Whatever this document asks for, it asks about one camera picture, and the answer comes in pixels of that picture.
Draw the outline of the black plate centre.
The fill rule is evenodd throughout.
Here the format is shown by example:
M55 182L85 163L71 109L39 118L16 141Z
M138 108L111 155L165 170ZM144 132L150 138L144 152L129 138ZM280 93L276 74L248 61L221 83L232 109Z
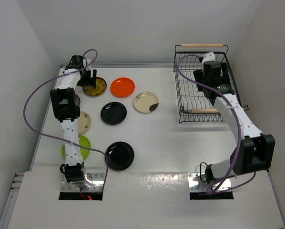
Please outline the black plate centre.
M101 109L101 119L108 125L118 125L127 116L126 107L119 102L107 103Z

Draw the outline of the orange plate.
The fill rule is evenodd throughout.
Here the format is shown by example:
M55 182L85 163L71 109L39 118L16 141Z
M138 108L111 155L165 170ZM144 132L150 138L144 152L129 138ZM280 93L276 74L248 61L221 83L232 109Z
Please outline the orange plate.
M110 90L115 97L126 98L134 92L135 83L130 78L117 78L112 82Z

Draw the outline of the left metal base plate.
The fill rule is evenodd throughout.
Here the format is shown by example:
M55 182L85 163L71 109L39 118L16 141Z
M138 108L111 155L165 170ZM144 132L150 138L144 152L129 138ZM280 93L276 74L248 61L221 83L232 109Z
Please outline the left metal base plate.
M62 178L60 192L102 192L104 184L104 173L87 173L87 181L83 184L68 183L66 178Z

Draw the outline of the blue floral plate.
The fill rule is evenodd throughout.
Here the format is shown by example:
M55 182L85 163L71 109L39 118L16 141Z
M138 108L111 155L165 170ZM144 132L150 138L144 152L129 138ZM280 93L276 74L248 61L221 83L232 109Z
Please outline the blue floral plate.
M75 104L76 104L77 106L80 106L80 105L81 105L81 99L80 99L80 97L79 97L78 95L76 95Z

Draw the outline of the metal base plate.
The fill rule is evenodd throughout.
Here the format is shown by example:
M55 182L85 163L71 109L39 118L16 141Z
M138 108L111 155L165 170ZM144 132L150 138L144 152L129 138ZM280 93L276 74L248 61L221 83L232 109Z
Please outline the metal base plate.
M204 172L202 173L188 173L188 186L190 192L205 192L209 186L206 182ZM229 191L232 188L230 179L225 180L222 185L217 189L219 191Z
M83 184L68 183L66 178L62 178L60 192L102 192L104 184L104 173L87 173L87 181Z

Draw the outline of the cream plate with calligraphy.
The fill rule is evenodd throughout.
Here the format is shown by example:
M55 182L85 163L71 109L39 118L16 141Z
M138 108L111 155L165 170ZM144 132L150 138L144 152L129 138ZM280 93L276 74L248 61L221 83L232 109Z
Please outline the cream plate with calligraphy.
M81 111L81 114L78 118L78 134L83 135L86 133L91 125L91 118L89 114L85 111Z

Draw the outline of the yellow patterned plate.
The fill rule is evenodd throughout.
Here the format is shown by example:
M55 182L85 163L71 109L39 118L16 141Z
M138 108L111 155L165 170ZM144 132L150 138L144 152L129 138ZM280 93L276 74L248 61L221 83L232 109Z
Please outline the yellow patterned plate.
M83 88L83 92L90 97L97 97L102 95L106 89L107 89L107 82L101 78L101 77L97 77L96 78L96 86L89 86L86 85Z

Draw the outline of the cream plate black blotch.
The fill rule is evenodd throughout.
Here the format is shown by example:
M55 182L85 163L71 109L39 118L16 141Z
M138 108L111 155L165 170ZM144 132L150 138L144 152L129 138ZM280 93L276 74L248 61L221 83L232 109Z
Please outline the cream plate black blotch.
M134 97L132 104L135 110L139 113L149 114L157 109L159 105L159 99L154 93L145 91L138 93Z

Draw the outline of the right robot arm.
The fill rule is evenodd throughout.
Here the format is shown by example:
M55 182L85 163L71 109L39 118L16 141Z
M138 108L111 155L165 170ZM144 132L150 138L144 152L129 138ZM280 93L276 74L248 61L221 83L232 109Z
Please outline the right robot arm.
M202 69L194 71L194 77L198 91L203 92L225 119L236 140L236 148L229 159L206 167L206 182L268 170L275 139L256 127L240 106L231 87L227 64L215 60L202 61Z

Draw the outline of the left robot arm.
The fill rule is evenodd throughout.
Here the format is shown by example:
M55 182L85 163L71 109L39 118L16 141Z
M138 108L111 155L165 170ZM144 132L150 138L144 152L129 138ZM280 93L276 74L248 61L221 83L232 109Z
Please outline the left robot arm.
M51 104L55 118L60 122L62 133L67 143L65 148L65 162L60 166L66 181L80 189L88 189L92 182L87 179L84 159L79 145L78 122L81 115L75 88L77 85L95 84L95 76L90 70L81 69L88 65L88 61L80 55L71 57L65 67L61 83L50 91Z

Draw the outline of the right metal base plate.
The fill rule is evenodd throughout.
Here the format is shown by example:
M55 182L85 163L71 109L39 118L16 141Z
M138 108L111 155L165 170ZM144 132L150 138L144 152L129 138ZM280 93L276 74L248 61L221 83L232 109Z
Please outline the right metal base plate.
M188 173L188 186L190 192L205 192L209 186L206 182L204 172L202 173ZM232 188L230 179L225 180L222 185L217 189L219 191L229 191Z

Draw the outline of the black plate near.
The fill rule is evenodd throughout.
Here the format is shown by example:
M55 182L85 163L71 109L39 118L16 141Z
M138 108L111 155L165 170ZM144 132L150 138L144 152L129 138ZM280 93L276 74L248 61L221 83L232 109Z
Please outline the black plate near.
M134 160L134 150L126 142L112 143L105 152L108 166L114 171L126 170Z

